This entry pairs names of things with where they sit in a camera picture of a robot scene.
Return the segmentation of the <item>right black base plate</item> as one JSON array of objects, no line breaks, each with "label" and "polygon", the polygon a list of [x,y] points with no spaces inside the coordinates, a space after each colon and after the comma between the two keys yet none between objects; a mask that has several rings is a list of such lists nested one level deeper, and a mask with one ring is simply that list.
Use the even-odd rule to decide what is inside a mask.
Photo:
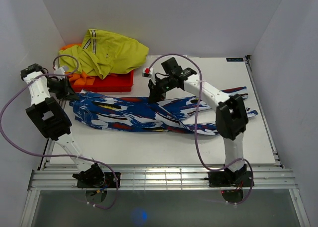
[{"label": "right black base plate", "polygon": [[254,186],[254,181],[251,178],[251,172],[246,171],[241,177],[236,180],[230,179],[224,171],[208,172],[206,178],[209,182],[209,187],[250,187]]}]

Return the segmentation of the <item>orange garment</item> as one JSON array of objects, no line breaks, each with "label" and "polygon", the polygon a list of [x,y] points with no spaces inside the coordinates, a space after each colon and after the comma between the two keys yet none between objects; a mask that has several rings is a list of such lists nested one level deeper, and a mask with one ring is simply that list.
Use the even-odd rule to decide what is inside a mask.
[{"label": "orange garment", "polygon": [[69,76],[69,81],[72,85],[88,86],[93,85],[97,76],[96,65],[91,57],[91,52],[87,52],[81,48],[81,44],[69,44],[62,47],[59,55],[71,55],[79,61],[79,68]]}]

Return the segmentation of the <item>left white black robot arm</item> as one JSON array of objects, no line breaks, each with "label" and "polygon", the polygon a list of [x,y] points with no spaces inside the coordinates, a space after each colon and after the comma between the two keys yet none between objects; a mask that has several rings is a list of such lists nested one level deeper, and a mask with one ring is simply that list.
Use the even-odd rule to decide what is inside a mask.
[{"label": "left white black robot arm", "polygon": [[29,87],[31,105],[26,109],[28,117],[45,138],[50,138],[71,155],[78,169],[73,178],[89,187],[101,187],[105,183],[105,174],[98,163],[84,160],[81,149],[71,133],[72,123],[60,100],[77,101],[79,97],[66,77],[54,75],[46,77],[46,69],[32,64],[20,72],[21,79]]}]

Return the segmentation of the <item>blue white red patterned trousers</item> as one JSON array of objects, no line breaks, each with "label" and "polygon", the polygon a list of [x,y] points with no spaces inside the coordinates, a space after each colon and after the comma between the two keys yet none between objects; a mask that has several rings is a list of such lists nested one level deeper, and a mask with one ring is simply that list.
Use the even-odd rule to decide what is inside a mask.
[{"label": "blue white red patterned trousers", "polygon": [[210,110],[196,96],[149,103],[147,97],[112,97],[82,90],[78,100],[70,101],[75,120],[98,130],[124,132],[175,132],[216,136],[214,122],[186,124],[196,111]]}]

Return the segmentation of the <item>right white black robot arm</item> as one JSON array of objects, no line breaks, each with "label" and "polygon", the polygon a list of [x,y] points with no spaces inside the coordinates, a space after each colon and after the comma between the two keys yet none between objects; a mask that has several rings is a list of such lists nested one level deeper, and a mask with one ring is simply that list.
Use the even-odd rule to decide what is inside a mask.
[{"label": "right white black robot arm", "polygon": [[149,79],[149,101],[165,99],[168,91],[180,88],[204,101],[216,114],[216,129],[222,136],[225,146],[225,163],[219,171],[224,173],[225,182],[236,186],[246,173],[246,160],[243,158],[243,135],[248,117],[243,98],[239,94],[228,95],[203,81],[199,69],[183,69],[175,58],[162,63],[165,77],[152,75]]}]

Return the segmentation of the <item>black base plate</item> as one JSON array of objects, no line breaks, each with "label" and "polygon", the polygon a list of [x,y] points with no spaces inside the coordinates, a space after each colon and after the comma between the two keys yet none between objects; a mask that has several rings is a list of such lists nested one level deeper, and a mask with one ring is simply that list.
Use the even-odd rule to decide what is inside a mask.
[{"label": "black base plate", "polygon": [[206,178],[209,182],[209,187],[250,187],[254,186],[254,181],[251,178],[251,172],[246,171],[241,177],[236,180],[230,179],[224,171],[208,172]]},{"label": "black base plate", "polygon": [[[115,172],[117,185],[120,187],[121,173]],[[77,188],[116,188],[116,180],[112,172],[105,172],[101,178],[93,178],[89,182],[77,180]]]}]

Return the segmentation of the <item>yellow-green trousers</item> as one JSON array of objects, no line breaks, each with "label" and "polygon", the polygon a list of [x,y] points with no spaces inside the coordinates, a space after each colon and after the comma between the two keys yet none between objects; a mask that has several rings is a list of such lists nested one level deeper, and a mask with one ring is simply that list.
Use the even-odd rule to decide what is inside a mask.
[{"label": "yellow-green trousers", "polygon": [[58,51],[60,66],[100,79],[109,74],[124,75],[143,66],[148,53],[149,48],[138,40],[96,29],[86,32],[81,45]]}]

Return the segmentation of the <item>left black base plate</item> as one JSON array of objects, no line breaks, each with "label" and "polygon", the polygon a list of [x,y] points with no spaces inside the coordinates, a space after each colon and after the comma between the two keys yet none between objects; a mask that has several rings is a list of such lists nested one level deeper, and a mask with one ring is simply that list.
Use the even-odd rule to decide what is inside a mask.
[{"label": "left black base plate", "polygon": [[[121,173],[115,172],[117,185],[120,187]],[[93,178],[89,182],[77,180],[77,188],[116,188],[116,180],[112,172],[105,172],[101,178]]]}]

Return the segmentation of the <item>red plastic tray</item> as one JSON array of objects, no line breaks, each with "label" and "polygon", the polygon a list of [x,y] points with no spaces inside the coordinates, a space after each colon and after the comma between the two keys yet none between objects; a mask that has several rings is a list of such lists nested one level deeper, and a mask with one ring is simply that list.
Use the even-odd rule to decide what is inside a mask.
[{"label": "red plastic tray", "polygon": [[127,74],[109,74],[105,79],[96,76],[93,85],[72,85],[75,92],[88,90],[93,92],[130,92],[133,86],[134,71]]}]

